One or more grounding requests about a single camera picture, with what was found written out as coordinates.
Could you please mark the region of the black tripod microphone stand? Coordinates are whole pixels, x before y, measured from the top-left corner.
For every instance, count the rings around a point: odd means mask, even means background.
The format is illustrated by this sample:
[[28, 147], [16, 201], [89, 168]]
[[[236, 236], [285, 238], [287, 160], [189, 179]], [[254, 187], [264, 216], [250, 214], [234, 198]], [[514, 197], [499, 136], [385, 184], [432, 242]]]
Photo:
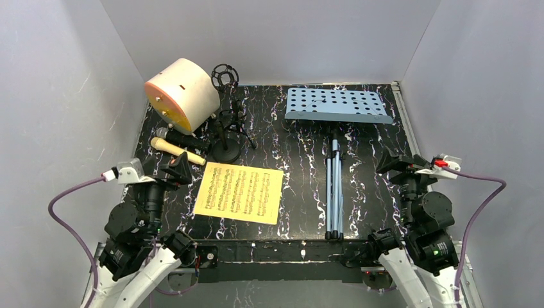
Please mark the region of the black tripod microphone stand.
[[218, 64], [213, 68], [211, 75], [213, 87], [228, 99], [230, 108], [219, 112], [217, 120], [221, 123], [224, 132], [235, 132], [244, 135], [255, 150], [257, 145], [244, 128], [247, 114], [242, 107], [240, 99], [234, 99], [233, 94], [239, 85], [239, 73], [231, 65]]

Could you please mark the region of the yellow sheet music page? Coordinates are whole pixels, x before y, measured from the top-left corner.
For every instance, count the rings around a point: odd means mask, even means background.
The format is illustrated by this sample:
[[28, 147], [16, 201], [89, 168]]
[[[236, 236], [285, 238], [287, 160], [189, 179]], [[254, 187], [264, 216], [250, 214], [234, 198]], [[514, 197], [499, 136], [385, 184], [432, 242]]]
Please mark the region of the yellow sheet music page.
[[209, 162], [203, 173], [194, 213], [245, 222], [278, 222], [284, 172]]

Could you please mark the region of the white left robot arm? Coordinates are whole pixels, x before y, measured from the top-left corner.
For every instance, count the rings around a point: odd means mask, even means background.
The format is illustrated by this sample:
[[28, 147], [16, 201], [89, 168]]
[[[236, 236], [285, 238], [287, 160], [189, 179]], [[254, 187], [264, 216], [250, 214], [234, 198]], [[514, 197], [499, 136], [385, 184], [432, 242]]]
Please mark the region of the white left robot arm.
[[82, 307], [138, 307], [177, 268], [199, 270], [197, 242], [182, 230], [158, 239], [167, 191], [191, 183], [186, 154], [161, 169], [165, 178], [147, 176], [134, 158], [102, 173], [104, 182], [116, 180], [134, 190], [131, 201], [117, 204], [104, 227], [108, 238], [92, 261], [92, 283]]

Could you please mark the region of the black round microphone stand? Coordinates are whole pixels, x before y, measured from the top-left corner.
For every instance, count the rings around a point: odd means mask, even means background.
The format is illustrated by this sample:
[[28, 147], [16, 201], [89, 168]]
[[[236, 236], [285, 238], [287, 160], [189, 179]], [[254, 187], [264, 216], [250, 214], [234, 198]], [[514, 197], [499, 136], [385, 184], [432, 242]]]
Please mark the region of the black round microphone stand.
[[241, 145], [226, 136], [225, 128], [219, 118], [216, 119], [215, 127], [218, 141], [212, 147], [212, 157], [218, 163], [231, 164], [240, 157]]

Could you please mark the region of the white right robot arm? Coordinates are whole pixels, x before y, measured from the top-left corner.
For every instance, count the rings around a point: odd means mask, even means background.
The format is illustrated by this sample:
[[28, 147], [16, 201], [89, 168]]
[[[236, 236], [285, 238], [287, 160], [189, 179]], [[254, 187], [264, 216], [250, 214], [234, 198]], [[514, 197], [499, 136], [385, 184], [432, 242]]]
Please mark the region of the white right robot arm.
[[440, 179], [455, 180], [461, 159], [439, 155], [426, 160], [385, 148], [375, 168], [382, 175], [397, 174], [390, 182], [400, 188], [402, 238], [390, 229], [368, 236], [374, 256], [391, 276], [408, 307], [464, 307], [454, 284], [459, 267], [455, 244], [447, 232], [455, 223], [451, 200], [431, 191]]

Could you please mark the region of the beige microphone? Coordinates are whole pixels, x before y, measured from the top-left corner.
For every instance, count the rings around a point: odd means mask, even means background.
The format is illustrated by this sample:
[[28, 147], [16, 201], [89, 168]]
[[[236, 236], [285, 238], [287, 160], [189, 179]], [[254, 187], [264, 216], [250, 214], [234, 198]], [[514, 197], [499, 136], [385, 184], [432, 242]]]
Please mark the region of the beige microphone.
[[155, 148], [156, 150], [158, 151], [164, 151], [166, 153], [169, 153], [171, 155], [174, 155], [176, 157], [179, 157], [180, 155], [182, 154], [186, 154], [187, 155], [187, 159], [189, 162], [193, 163], [193, 164], [197, 164], [197, 165], [200, 165], [200, 166], [204, 166], [207, 161], [205, 158], [191, 152], [191, 151], [187, 151], [187, 150], [184, 150], [178, 146], [175, 146], [169, 142], [167, 142], [165, 139], [162, 139], [162, 138], [159, 138], [159, 137], [154, 137], [151, 139], [151, 142], [150, 142], [151, 146], [153, 148]]

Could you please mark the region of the blue music stand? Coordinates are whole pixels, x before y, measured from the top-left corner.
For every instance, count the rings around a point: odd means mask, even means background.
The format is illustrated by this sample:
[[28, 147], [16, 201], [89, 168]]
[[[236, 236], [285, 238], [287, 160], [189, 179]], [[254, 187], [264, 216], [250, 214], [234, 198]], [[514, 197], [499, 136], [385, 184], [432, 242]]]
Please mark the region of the blue music stand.
[[[393, 118], [387, 115], [379, 95], [368, 90], [292, 87], [287, 90], [287, 98], [286, 119], [331, 123], [393, 123]], [[325, 239], [341, 241], [344, 239], [343, 158], [337, 132], [331, 134], [330, 154], [325, 164], [327, 168]]]

